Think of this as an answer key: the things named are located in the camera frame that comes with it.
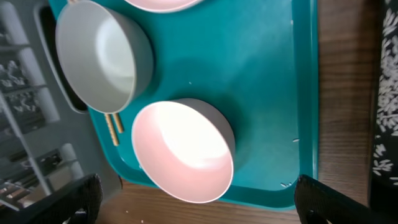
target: black and white patterned fabric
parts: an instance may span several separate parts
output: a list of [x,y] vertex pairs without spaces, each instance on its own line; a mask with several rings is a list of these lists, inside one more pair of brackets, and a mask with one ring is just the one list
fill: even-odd
[[396,217],[398,210],[398,1],[382,0],[381,60],[376,130],[371,152],[369,205]]

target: wooden chopstick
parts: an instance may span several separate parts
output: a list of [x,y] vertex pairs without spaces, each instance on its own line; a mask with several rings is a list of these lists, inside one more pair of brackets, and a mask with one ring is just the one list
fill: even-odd
[[116,135],[116,131],[114,130],[112,118],[110,114],[105,114],[106,124],[108,125],[109,132],[111,133],[112,142],[115,146],[119,145],[118,136]]
[[119,133],[123,133],[124,130],[123,130],[122,122],[120,121],[119,113],[114,113],[112,115],[113,115],[114,122],[116,123],[116,127],[118,127]]

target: pink bowl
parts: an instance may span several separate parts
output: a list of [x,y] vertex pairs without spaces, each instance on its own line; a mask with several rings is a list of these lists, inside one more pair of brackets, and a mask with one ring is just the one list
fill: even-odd
[[149,12],[176,12],[192,7],[202,0],[125,0],[139,9]]
[[149,178],[186,202],[217,200],[231,185],[234,135],[225,117],[203,101],[146,106],[132,125],[132,146]]

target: tray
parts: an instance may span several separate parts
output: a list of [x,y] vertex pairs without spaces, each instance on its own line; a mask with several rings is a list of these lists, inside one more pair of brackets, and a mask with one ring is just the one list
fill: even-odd
[[[155,101],[197,98],[226,116],[236,138],[236,172],[221,200],[293,209],[299,174],[318,175],[316,0],[206,0],[171,14],[142,11],[123,0],[96,2],[140,24],[155,53],[150,87],[120,113],[126,131],[118,136],[119,147],[104,115],[90,110],[116,172],[155,187],[133,153],[134,117]],[[65,0],[50,3],[58,15]]]

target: table surface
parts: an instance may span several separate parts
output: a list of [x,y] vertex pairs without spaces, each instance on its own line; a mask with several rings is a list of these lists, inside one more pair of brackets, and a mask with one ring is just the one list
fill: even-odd
[[[378,77],[381,1],[318,0],[319,180],[367,205],[372,101]],[[123,181],[97,223],[300,223],[295,210],[270,212],[225,202],[185,203]]]

